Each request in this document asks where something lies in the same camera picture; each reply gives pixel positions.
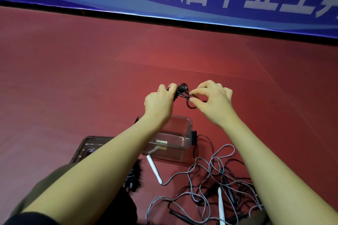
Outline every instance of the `plastic container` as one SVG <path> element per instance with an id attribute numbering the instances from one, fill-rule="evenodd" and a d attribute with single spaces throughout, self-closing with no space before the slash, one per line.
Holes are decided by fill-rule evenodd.
<path id="1" fill-rule="evenodd" d="M 167 161 L 191 163 L 193 145 L 197 134 L 192 130 L 192 120 L 188 117 L 171 116 L 163 129 L 149 141 L 142 154 Z"/>

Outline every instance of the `white stick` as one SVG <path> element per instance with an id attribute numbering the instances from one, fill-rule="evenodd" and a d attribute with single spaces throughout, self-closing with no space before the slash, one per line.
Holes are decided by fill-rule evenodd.
<path id="1" fill-rule="evenodd" d="M 149 164 L 150 164 L 150 167 L 152 168 L 152 171 L 153 171 L 154 174 L 156 175 L 156 178 L 157 178 L 159 184 L 162 184 L 162 180 L 161 180 L 161 178 L 160 178 L 160 176 L 159 176 L 159 174 L 158 174 L 158 171 L 157 171 L 157 169 L 156 169 L 156 166 L 155 166 L 153 160 L 151 159 L 151 156 L 150 156 L 150 155 L 147 155 L 147 159 L 148 159 L 148 162 L 149 162 Z"/>
<path id="2" fill-rule="evenodd" d="M 223 199 L 222 199 L 222 190 L 221 187 L 218 188 L 218 211 L 219 211 L 219 218 L 224 220 L 224 208 L 223 208 Z M 219 221 L 220 225 L 226 225 L 223 221 Z"/>

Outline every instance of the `black border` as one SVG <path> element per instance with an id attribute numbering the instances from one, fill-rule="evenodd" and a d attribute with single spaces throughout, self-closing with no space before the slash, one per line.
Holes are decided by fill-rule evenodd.
<path id="1" fill-rule="evenodd" d="M 174 19 L 154 18 L 154 17 L 147 17 L 147 16 L 140 16 L 140 15 L 130 15 L 130 14 L 121 14 L 121 13 L 103 12 L 103 11 L 94 11 L 94 10 L 85 10 L 85 9 L 64 8 L 64 7 L 55 7 L 55 6 L 48 6 L 48 5 L 27 4 L 27 3 L 11 2 L 11 1 L 0 1 L 0 6 L 40 10 L 40 11 L 55 12 L 55 13 L 64 13 L 64 14 L 95 17 L 95 18 L 104 18 L 104 19 L 111 19 L 111 20 L 125 20 L 125 21 L 141 22 L 141 23 L 166 25 L 166 26 L 172 26 L 172 27 L 183 27 L 183 28 L 190 28 L 194 30 L 215 31 L 215 32 L 222 32 L 222 33 L 232 33 L 232 34 L 239 34 L 239 35 L 249 35 L 249 36 L 256 36 L 256 37 L 265 37 L 265 38 L 274 38 L 274 39 L 291 40 L 291 41 L 298 41 L 298 42 L 305 42 L 305 43 L 313 43 L 313 44 L 338 46 L 338 39 L 336 38 L 303 35 L 303 34 L 296 34 L 296 33 L 285 33 L 285 32 L 269 31 L 269 30 L 253 29 L 253 28 L 242 28 L 242 27 L 224 26 L 224 25 L 216 25 L 216 24 L 205 24 L 201 22 L 189 22 L 189 21 L 180 21 L 180 20 L 174 20 Z"/>

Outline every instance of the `person's right hand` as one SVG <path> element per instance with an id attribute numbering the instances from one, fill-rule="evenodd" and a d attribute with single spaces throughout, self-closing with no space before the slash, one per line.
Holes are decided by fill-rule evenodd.
<path id="1" fill-rule="evenodd" d="M 231 105 L 232 90 L 223 87 L 220 83 L 211 80 L 201 83 L 191 94 L 202 94 L 208 97 L 206 103 L 191 97 L 189 99 L 201 112 L 203 112 L 213 123 L 223 127 L 236 118 L 237 114 Z"/>

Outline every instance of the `bundled black cable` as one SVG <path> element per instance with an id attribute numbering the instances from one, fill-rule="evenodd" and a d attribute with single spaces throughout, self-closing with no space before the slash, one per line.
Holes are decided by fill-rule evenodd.
<path id="1" fill-rule="evenodd" d="M 134 163 L 132 169 L 130 170 L 126 180 L 124 181 L 123 187 L 125 189 L 129 189 L 129 192 L 135 192 L 137 188 L 141 186 L 140 184 L 140 175 L 141 175 L 141 168 L 140 168 L 140 159 L 137 159 Z"/>

